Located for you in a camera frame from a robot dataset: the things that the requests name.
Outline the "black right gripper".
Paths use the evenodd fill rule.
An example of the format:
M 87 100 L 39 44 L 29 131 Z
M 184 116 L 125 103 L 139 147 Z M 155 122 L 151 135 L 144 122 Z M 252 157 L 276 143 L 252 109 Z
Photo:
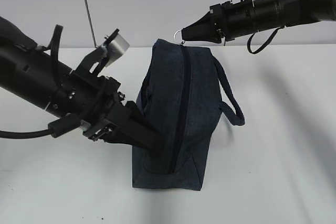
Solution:
M 201 19 L 182 29 L 184 41 L 204 41 L 220 44 L 254 34 L 256 22 L 254 2 L 243 1 L 233 4 L 225 2 L 209 8 Z

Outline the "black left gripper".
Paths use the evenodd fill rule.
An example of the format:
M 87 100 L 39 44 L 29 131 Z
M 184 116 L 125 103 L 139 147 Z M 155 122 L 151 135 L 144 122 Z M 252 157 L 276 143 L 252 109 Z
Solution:
M 48 124 L 54 138 L 81 128 L 83 135 L 106 143 L 132 145 L 153 157 L 162 155 L 165 138 L 148 122 L 133 101 L 122 104 L 118 85 L 105 76 L 62 72 L 48 79 Z

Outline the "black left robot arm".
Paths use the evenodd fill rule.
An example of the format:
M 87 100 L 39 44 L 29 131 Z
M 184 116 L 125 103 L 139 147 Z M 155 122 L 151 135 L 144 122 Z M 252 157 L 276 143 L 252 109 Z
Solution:
M 125 54 L 129 44 L 115 30 L 87 54 L 76 69 L 59 61 L 63 27 L 56 25 L 48 46 L 40 46 L 10 21 L 1 19 L 1 87 L 57 119 L 34 132 L 2 131 L 1 138 L 54 138 L 75 129 L 92 140 L 126 144 L 162 154 L 165 140 L 137 105 L 119 92 L 120 83 L 101 75 Z

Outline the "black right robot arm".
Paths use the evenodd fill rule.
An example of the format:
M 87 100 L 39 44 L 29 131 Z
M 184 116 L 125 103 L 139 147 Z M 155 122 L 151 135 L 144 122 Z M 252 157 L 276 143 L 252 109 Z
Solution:
M 321 21 L 335 21 L 335 0 L 241 0 L 216 4 L 195 23 L 182 29 L 184 41 L 222 40 Z

